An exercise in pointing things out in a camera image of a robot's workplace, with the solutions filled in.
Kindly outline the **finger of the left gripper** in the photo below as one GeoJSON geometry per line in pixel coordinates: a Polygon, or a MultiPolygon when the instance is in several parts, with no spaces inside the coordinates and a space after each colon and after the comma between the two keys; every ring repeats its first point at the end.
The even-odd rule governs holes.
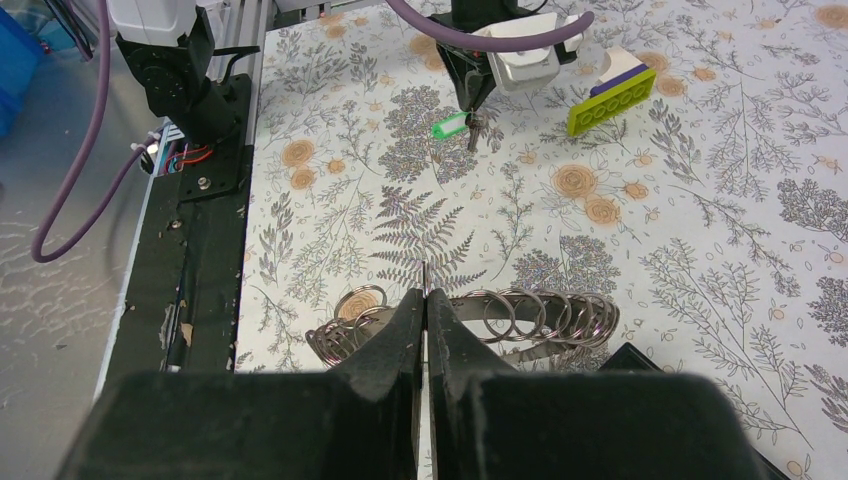
{"type": "Polygon", "coordinates": [[[464,112],[478,111],[494,90],[494,76],[490,70],[462,68],[458,80],[458,105],[464,112]]]}

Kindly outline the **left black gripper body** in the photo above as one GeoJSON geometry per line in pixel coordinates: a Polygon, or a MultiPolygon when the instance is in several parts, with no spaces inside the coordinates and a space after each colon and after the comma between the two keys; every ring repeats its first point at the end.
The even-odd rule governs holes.
{"type": "MultiPolygon", "coordinates": [[[[452,1],[452,10],[447,13],[436,13],[430,20],[456,31],[471,34],[471,27],[485,27],[495,20],[506,21],[521,19],[540,14],[541,8],[528,9],[518,5],[517,1],[452,1]]],[[[463,49],[455,45],[436,40],[437,52],[447,69],[457,94],[458,76],[462,68],[490,70],[487,53],[463,49]]]]}

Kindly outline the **key with green tag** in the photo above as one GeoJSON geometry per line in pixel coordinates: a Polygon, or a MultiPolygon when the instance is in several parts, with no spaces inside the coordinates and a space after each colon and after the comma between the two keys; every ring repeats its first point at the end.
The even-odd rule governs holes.
{"type": "Polygon", "coordinates": [[[474,153],[477,151],[481,133],[487,126],[488,118],[485,115],[476,112],[460,112],[435,124],[431,128],[431,135],[437,140],[446,140],[468,131],[467,149],[474,153]]]}

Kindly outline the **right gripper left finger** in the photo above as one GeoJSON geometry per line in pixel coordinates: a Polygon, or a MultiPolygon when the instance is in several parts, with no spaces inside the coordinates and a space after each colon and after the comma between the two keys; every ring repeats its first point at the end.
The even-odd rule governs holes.
{"type": "Polygon", "coordinates": [[[95,403],[62,479],[413,479],[424,295],[320,373],[137,373],[95,403]]]}

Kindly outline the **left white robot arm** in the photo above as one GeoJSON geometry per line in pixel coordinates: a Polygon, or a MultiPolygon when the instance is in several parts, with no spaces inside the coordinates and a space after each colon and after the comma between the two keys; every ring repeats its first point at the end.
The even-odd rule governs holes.
{"type": "MultiPolygon", "coordinates": [[[[424,16],[406,1],[389,7],[405,23],[435,40],[467,124],[496,87],[512,81],[537,88],[573,61],[595,21],[587,11],[564,24],[554,13],[515,1],[454,1],[450,11],[424,16]]],[[[236,129],[237,112],[216,92],[206,72],[215,56],[233,62],[258,52],[256,45],[217,49],[207,13],[194,1],[103,1],[117,28],[116,42],[150,110],[172,120],[192,141],[214,145],[236,129]]]]}

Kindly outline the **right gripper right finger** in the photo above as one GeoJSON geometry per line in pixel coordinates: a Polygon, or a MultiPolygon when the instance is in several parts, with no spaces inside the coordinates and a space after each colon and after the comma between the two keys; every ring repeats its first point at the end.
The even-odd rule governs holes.
{"type": "Polygon", "coordinates": [[[705,377],[428,356],[437,479],[765,479],[705,377]]]}

